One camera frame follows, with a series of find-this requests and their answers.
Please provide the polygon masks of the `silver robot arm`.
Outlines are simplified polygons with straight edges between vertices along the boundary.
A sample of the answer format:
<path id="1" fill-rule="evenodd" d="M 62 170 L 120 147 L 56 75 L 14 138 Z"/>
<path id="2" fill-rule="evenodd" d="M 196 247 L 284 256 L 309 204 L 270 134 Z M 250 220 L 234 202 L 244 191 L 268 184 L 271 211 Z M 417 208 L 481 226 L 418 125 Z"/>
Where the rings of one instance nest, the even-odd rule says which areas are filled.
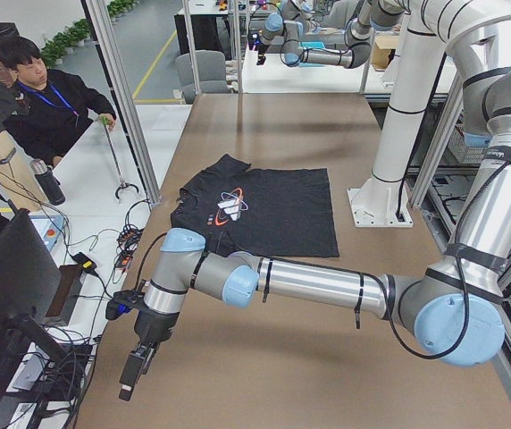
<path id="1" fill-rule="evenodd" d="M 156 239 L 149 280 L 116 293 L 106 315 L 138 310 L 138 343 L 121 373 L 129 400 L 187 294 L 247 306 L 256 292 L 369 312 L 415 337 L 411 354 L 475 366 L 501 349 L 499 278 L 511 248 L 511 1 L 367 1 L 342 29 L 317 29 L 292 1 L 271 14 L 265 51 L 283 61 L 351 68 L 370 53 L 369 34 L 402 27 L 398 75 L 369 178 L 348 191 L 352 224 L 335 227 L 324 169 L 253 169 L 224 156 L 180 193 L 171 227 Z M 486 152 L 446 249 L 416 241 L 405 176 L 446 58 L 454 62 L 464 136 Z"/>
<path id="2" fill-rule="evenodd" d="M 374 30 L 392 29 L 405 8 L 392 1 L 336 1 L 321 16 L 306 1 L 282 1 L 259 32 L 257 64 L 263 65 L 275 41 L 288 67 L 302 63 L 355 69 L 370 57 Z"/>

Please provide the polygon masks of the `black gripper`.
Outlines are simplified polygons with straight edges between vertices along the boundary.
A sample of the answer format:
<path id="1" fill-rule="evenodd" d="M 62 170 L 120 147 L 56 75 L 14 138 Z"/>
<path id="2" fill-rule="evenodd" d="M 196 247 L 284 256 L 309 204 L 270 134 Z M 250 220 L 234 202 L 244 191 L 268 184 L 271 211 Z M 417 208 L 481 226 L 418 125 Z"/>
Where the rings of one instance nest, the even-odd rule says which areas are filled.
<path id="1" fill-rule="evenodd" d="M 257 55 L 259 57 L 265 57 L 265 53 L 268 50 L 268 46 L 264 44 L 263 42 L 259 41 L 255 43 L 255 50 L 257 51 Z"/>
<path id="2" fill-rule="evenodd" d="M 121 373 L 121 400 L 130 401 L 139 377 L 147 374 L 159 345 L 171 338 L 179 316 L 179 313 L 138 312 L 134 331 L 139 341 L 136 349 L 129 354 Z"/>

